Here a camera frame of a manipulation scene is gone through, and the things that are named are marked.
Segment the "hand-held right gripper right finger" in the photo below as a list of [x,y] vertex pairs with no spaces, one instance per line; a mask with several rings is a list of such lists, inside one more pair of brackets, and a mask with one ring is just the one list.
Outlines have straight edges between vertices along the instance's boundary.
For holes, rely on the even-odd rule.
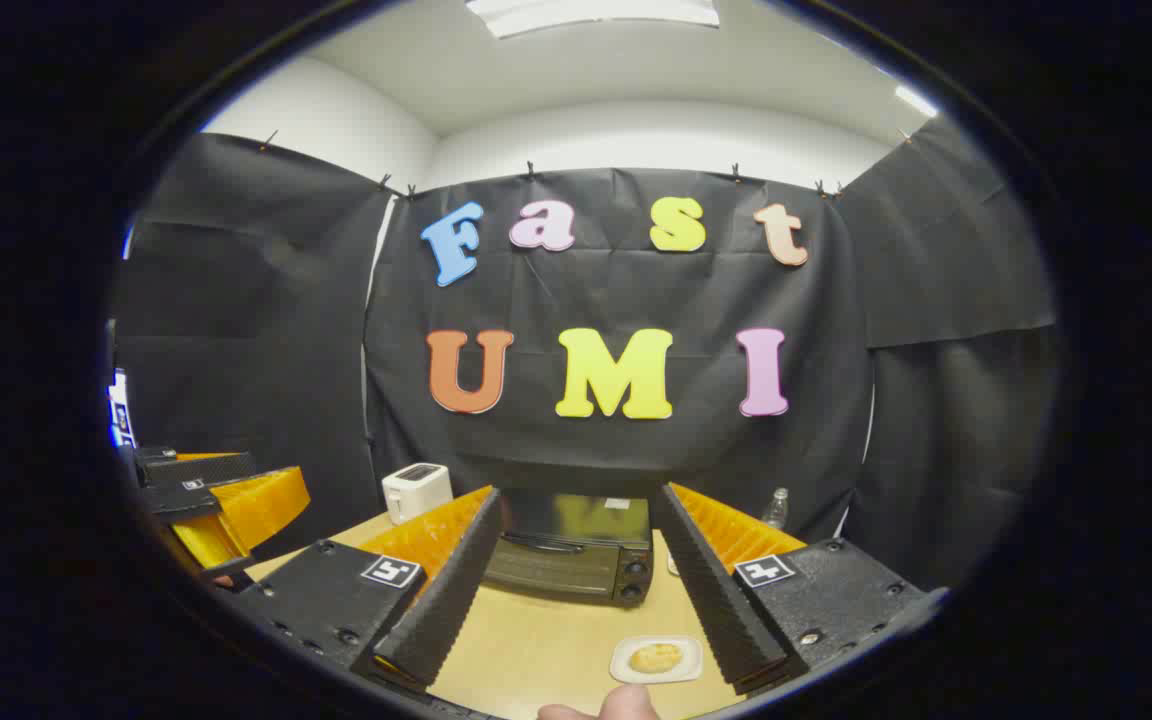
[[849,539],[799,541],[676,483],[652,501],[710,651],[737,694],[850,660],[941,605]]

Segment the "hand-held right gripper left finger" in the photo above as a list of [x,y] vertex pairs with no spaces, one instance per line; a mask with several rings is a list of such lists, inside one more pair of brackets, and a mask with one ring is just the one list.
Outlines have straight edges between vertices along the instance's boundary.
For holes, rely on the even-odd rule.
[[358,547],[316,541],[233,605],[317,662],[422,692],[465,624],[502,529],[502,495],[476,488]]

